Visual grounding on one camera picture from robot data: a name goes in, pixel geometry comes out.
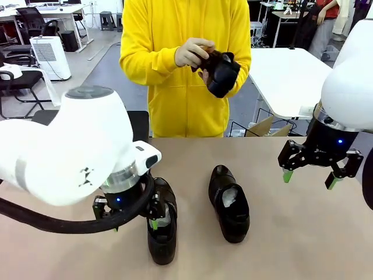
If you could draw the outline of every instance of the beige tabletop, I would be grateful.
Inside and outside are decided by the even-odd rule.
[[[277,156],[285,140],[153,140],[163,159],[152,173],[171,184],[179,210],[177,253],[168,266],[152,262],[141,217],[118,233],[74,236],[0,216],[0,278],[373,279],[373,213],[359,183],[346,179],[328,191],[324,180],[330,169],[308,166],[284,184]],[[207,196],[217,164],[231,169],[249,201],[251,227],[241,244],[224,240]],[[57,218],[93,218],[94,195],[64,208],[44,205],[4,184],[0,196]]]

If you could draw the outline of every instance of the wall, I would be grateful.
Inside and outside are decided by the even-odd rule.
[[[82,4],[90,6],[84,8],[86,22],[89,28],[100,28],[100,12],[109,11],[113,14],[115,24],[116,14],[122,13],[122,0],[81,0]]]

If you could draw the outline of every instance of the stool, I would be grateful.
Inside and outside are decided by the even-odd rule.
[[[122,32],[123,31],[123,25],[122,25],[122,14],[118,13],[117,14],[117,32]]]
[[[100,13],[100,23],[101,23],[101,30],[109,29],[113,31],[115,27],[114,18],[112,17],[111,12],[107,12],[106,10]]]

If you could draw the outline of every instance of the yellow hoodie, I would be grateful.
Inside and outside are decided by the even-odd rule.
[[[119,63],[131,81],[149,86],[154,136],[223,136],[227,97],[244,84],[251,63],[247,0],[126,0],[123,19]],[[227,97],[212,95],[191,67],[176,66],[176,49],[191,37],[234,53],[241,70]]]

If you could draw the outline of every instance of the monitor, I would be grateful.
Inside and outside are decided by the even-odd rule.
[[[59,0],[29,0],[30,4],[59,3]]]

